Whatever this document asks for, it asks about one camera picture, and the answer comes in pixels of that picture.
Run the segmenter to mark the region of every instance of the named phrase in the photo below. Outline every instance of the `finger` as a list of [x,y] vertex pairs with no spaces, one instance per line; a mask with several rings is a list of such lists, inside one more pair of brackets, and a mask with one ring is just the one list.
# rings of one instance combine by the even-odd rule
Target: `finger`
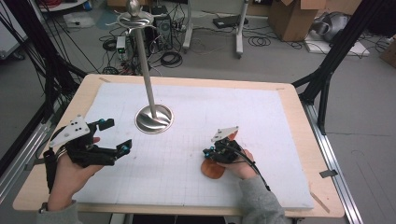
[[244,149],[244,153],[245,155],[247,155],[247,157],[253,161],[253,154],[251,154],[251,152],[248,149]]
[[227,167],[229,167],[230,166],[230,164],[227,164],[227,163],[221,163],[221,162],[216,162],[219,166],[222,166],[222,167],[225,167],[225,168],[227,168]]
[[97,142],[99,142],[99,141],[100,141],[100,137],[94,137],[94,138],[93,138],[93,142],[94,142],[94,143],[97,143]]
[[229,138],[231,141],[233,141],[233,140],[235,139],[235,137],[236,137],[237,134],[238,134],[238,131],[235,131],[234,133],[228,135],[228,138]]

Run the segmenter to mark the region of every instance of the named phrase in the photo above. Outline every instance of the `wooden table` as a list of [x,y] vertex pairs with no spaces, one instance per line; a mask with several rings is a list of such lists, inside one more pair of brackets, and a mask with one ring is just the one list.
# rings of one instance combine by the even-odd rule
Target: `wooden table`
[[[105,75],[88,75],[84,78],[75,97],[65,111],[58,128],[63,127],[76,114],[85,116],[102,83],[140,83],[142,77],[122,77]],[[252,90],[278,91],[284,106],[286,119],[308,181],[315,207],[312,210],[287,210],[287,217],[342,217],[345,213],[341,201],[330,177],[322,178],[319,173],[327,170],[320,153],[318,143],[311,130],[308,119],[294,87],[285,83],[246,82],[229,80],[209,80],[192,78],[152,77],[153,85],[221,87]],[[26,182],[16,197],[13,207],[16,210],[35,211],[48,199],[46,171],[44,165],[37,165],[29,174]],[[208,216],[240,216],[238,208],[196,207],[196,206],[163,206],[134,204],[99,204],[81,203],[82,212],[111,212],[132,214],[178,214]]]

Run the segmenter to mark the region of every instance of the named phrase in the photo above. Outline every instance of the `white bracket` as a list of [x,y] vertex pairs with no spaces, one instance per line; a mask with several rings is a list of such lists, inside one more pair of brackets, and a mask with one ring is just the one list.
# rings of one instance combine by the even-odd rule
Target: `white bracket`
[[219,140],[229,136],[230,134],[237,132],[238,129],[239,129],[238,126],[232,127],[232,128],[218,129],[215,136],[213,136],[213,138],[212,138],[212,142],[219,141]]
[[90,128],[81,115],[70,121],[70,124],[58,133],[58,135],[49,142],[50,147],[56,147],[70,140],[76,139],[90,132]]

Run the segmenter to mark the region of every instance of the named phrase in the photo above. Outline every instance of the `wrist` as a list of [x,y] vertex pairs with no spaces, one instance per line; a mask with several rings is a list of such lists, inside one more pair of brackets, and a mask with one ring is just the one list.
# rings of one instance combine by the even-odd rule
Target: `wrist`
[[66,207],[72,204],[72,196],[73,195],[67,193],[58,193],[53,191],[49,196],[47,205],[48,211],[55,212],[64,210]]
[[249,166],[242,170],[239,177],[245,180],[245,179],[253,178],[256,175],[257,175],[256,172]]

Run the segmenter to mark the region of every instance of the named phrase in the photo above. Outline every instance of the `black metal frame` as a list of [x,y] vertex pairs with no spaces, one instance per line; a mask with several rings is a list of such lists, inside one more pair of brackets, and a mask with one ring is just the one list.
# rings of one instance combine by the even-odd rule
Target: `black metal frame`
[[8,166],[18,155],[22,146],[32,134],[35,127],[40,122],[46,122],[54,113],[54,102],[61,94],[59,90],[55,90],[54,83],[59,83],[59,85],[64,88],[64,92],[62,93],[73,93],[77,90],[78,84],[73,79],[71,73],[77,75],[78,77],[85,77],[88,75],[86,72],[75,67],[73,64],[59,55],[57,49],[50,40],[50,37],[46,34],[44,27],[37,18],[35,11],[28,0],[4,0],[3,2],[6,4],[16,21],[20,24],[22,30],[26,33],[29,40],[33,43],[35,50],[43,59],[42,63],[44,65],[37,63],[36,61],[39,61],[39,59],[37,59],[35,55],[31,55],[29,53],[26,43],[20,38],[14,27],[12,25],[7,25],[7,22],[0,17],[0,22],[5,25],[9,32],[25,49],[25,52],[28,54],[29,58],[34,64],[35,69],[40,70],[41,74],[46,75],[46,99],[45,103],[37,110],[16,141],[7,150],[3,158],[1,158],[0,177],[4,174]]
[[303,77],[293,83],[295,88],[308,83],[304,92],[300,93],[300,100],[308,105],[313,105],[315,98],[320,93],[318,110],[318,126],[322,134],[325,132],[326,109],[329,97],[329,88],[332,75],[341,61],[355,45],[364,29],[369,25],[373,17],[389,0],[362,0],[346,28],[335,40],[331,50],[323,60],[320,67],[312,74]]

